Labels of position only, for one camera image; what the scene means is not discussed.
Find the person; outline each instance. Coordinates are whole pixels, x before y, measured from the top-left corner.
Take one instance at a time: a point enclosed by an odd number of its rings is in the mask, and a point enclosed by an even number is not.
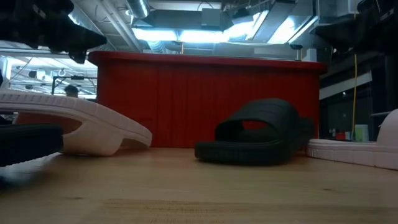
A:
[[[68,85],[67,87],[65,87],[64,91],[67,96],[78,98],[79,89],[77,87],[73,85]]]

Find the wooden surface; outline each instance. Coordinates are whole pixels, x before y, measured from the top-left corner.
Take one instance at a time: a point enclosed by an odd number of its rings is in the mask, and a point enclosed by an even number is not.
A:
[[[0,223],[398,223],[398,172],[299,157],[198,162],[191,149],[55,155],[0,168]]]

